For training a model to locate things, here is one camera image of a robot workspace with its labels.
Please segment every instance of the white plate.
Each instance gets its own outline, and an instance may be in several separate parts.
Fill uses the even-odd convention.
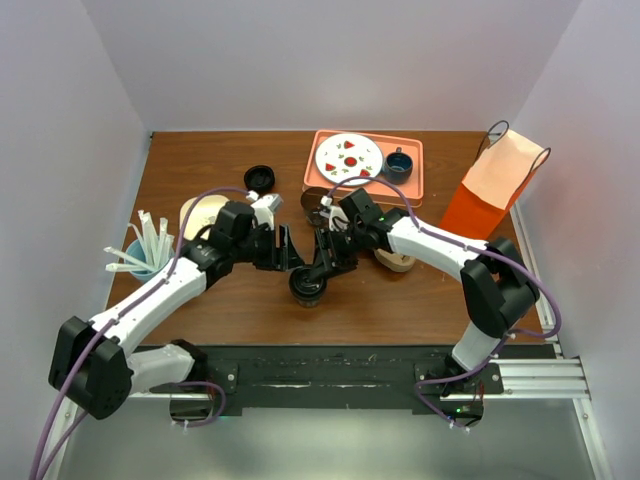
[[[338,183],[363,172],[380,174],[384,156],[373,140],[355,133],[339,133],[327,138],[316,149],[316,167],[324,178]],[[352,180],[346,186],[357,187],[370,180]]]
[[[195,197],[190,198],[184,202],[180,208],[180,225],[182,225],[184,216],[187,214],[187,210],[189,210],[189,207],[195,199]],[[193,240],[193,237],[196,236],[196,233],[198,233],[202,227],[215,223],[218,212],[228,201],[229,199],[223,195],[209,195],[200,200],[191,212],[191,215],[189,215],[189,222],[184,231],[184,238]],[[205,232],[202,238],[207,240],[209,238],[209,232]]]

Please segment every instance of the paper bag handle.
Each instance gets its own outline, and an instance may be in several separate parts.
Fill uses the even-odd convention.
[[[540,160],[540,158],[542,158],[542,156],[544,155],[544,158],[542,159],[542,161],[540,163],[538,163],[538,160]],[[524,177],[524,180],[522,180],[522,182],[520,183],[520,185],[518,185],[518,188],[516,188],[516,192],[518,190],[520,190],[522,188],[522,185],[524,185],[528,180],[529,177],[537,170],[539,169],[542,164],[544,162],[547,161],[547,159],[549,158],[549,155],[551,155],[551,147],[547,147],[544,150],[542,150],[538,156],[533,160],[533,163],[531,164],[531,168],[529,169],[529,173],[527,173],[527,176]]]
[[[500,133],[500,136],[498,138],[496,138],[496,140],[493,143],[490,143],[489,146],[487,146],[487,148],[482,148],[484,146],[484,142],[486,142],[489,138],[489,135],[492,135],[494,133],[494,131],[496,130],[496,128],[498,127],[498,125],[501,124],[505,124],[506,128],[504,129],[504,131],[502,133]],[[473,161],[473,163],[476,163],[478,161],[478,159],[480,158],[480,154],[482,152],[484,152],[485,150],[489,150],[493,145],[495,145],[496,143],[498,143],[498,141],[500,141],[500,139],[502,137],[504,137],[507,132],[509,131],[509,122],[507,122],[506,120],[499,120],[496,123],[494,123],[493,125],[491,125],[491,128],[489,128],[489,130],[487,130],[487,133],[484,134],[484,137],[482,137],[482,140],[480,141],[480,145],[478,146],[478,151],[476,152],[476,158]]]

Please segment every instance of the blue mug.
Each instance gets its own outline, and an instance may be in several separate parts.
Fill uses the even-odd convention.
[[[413,171],[413,160],[406,153],[402,152],[402,148],[396,148],[396,151],[387,155],[382,165],[382,174],[386,179],[395,185],[401,185],[409,180]]]
[[[134,240],[131,243],[131,245],[129,245],[129,247],[127,247],[127,251],[125,253],[128,253],[133,258],[136,258],[138,260],[142,260],[143,262],[147,261],[147,257],[145,257],[145,255],[144,255],[144,251],[142,250],[142,245],[140,245],[140,241],[139,240]],[[175,252],[173,251],[173,248],[172,248],[170,250],[170,254],[169,254],[169,262],[172,260],[174,255],[175,255]],[[130,273],[140,283],[147,283],[149,280],[151,280],[153,277],[155,277],[158,274],[158,272],[160,270],[162,270],[165,266],[166,266],[166,264],[163,265],[160,269],[156,270],[155,272],[150,272],[148,270],[140,270],[138,272],[130,272]]]

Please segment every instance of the white wall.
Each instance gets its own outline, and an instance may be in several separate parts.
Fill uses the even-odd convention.
[[[0,478],[27,477],[57,330],[104,307],[145,131],[82,4],[2,1]]]
[[[83,0],[152,130],[484,129],[579,0]]]
[[[640,4],[584,0],[515,122],[553,148],[522,206],[617,478],[640,478]]]

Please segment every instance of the dark blue cup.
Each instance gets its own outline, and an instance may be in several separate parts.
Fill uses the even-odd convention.
[[[401,185],[409,180],[412,171],[413,160],[409,155],[403,153],[400,147],[387,155],[384,165],[382,165],[382,174],[395,185]]]

